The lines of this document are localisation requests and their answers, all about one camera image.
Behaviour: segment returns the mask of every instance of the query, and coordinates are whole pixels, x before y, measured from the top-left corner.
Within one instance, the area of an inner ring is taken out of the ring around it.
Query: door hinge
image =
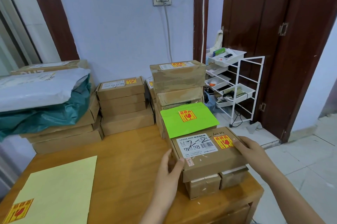
[[[285,36],[287,34],[287,29],[288,29],[289,23],[283,23],[279,28],[278,28],[278,34],[280,36]]]
[[[260,105],[260,111],[265,111],[265,108],[266,108],[266,104],[265,103],[262,103],[261,105]]]

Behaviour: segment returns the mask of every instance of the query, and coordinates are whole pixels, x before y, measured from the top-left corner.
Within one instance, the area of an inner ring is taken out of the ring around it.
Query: tile floor
[[[220,126],[228,122],[220,113],[215,114]],[[242,124],[233,128],[237,135],[257,141],[280,171],[287,176],[307,202],[326,224],[337,220],[337,115],[318,120],[315,135],[297,141],[276,145],[278,139],[265,129],[249,134]],[[265,192],[254,215],[261,224],[286,224],[269,186],[248,166],[250,173],[262,185]]]

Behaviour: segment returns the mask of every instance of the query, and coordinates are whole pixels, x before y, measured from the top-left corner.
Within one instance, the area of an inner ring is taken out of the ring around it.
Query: yellow paper
[[[34,199],[15,224],[86,224],[97,156],[32,173],[15,203]]]

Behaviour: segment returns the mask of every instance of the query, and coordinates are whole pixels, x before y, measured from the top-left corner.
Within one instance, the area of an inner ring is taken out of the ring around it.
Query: wooden table
[[[99,143],[38,154],[0,204],[0,222],[31,173],[97,155],[88,223],[138,223],[167,149],[153,125],[107,136]],[[249,223],[262,194],[263,188],[251,175],[240,186],[194,200],[179,183],[165,223]]]

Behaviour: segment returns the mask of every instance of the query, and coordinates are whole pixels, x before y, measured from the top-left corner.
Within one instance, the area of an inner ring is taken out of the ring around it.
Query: green envelope
[[[162,110],[160,113],[170,139],[219,124],[212,112],[202,102],[184,104]]]

